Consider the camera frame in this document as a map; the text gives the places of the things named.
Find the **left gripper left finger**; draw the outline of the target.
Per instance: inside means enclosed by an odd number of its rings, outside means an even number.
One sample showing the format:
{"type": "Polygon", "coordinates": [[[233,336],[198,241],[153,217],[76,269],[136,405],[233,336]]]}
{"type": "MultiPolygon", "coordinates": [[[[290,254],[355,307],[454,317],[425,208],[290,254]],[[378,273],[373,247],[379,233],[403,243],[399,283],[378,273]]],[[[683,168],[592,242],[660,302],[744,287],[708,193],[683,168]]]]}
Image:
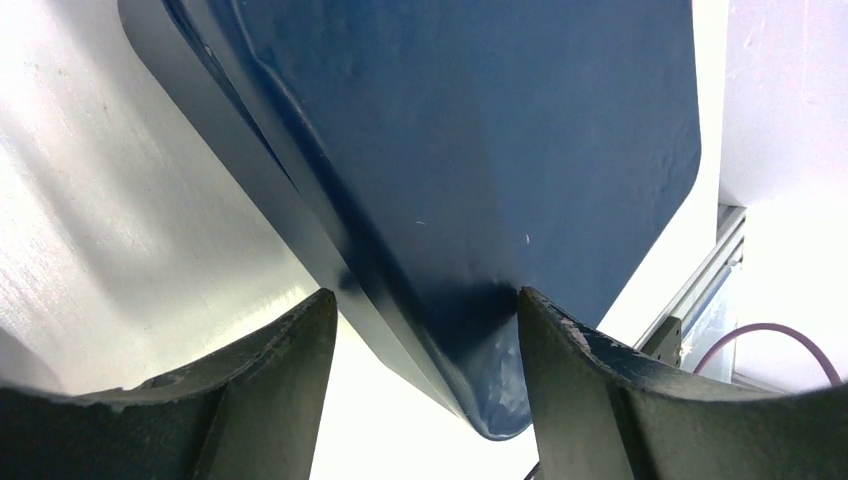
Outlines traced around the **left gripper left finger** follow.
{"type": "Polygon", "coordinates": [[[131,390],[1,388],[5,479],[306,479],[338,325],[321,289],[131,390]]]}

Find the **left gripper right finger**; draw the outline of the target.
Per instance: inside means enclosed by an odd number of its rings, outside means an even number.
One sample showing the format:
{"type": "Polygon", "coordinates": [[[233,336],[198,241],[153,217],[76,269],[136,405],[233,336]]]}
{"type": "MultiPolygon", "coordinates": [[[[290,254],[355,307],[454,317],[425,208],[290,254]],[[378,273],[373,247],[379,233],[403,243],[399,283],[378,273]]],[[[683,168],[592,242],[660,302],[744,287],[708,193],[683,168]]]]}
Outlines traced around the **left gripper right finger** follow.
{"type": "Polygon", "coordinates": [[[843,479],[847,389],[775,395],[682,371],[517,300],[539,479],[843,479]]]}

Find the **blue tin lid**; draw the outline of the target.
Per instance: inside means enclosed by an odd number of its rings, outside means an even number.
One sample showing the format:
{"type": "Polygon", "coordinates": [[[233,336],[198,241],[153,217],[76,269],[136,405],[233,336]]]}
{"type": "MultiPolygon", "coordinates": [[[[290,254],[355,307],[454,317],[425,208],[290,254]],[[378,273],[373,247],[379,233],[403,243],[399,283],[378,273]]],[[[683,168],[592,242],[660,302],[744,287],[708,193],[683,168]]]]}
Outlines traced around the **blue tin lid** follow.
{"type": "Polygon", "coordinates": [[[516,297],[595,327],[700,166],[689,1],[169,1],[213,83],[474,430],[531,422],[516,297]]]}

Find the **blue tin chocolate box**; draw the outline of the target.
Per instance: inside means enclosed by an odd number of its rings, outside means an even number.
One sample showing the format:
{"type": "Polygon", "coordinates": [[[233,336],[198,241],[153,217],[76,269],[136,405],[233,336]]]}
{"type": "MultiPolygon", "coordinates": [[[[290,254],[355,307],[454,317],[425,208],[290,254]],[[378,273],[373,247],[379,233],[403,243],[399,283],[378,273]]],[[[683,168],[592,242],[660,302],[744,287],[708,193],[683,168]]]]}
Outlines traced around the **blue tin chocolate box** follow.
{"type": "Polygon", "coordinates": [[[121,1],[133,50],[304,269],[332,290],[342,316],[390,370],[460,419],[467,416],[411,328],[378,311],[243,107],[192,47],[166,1],[121,1]]]}

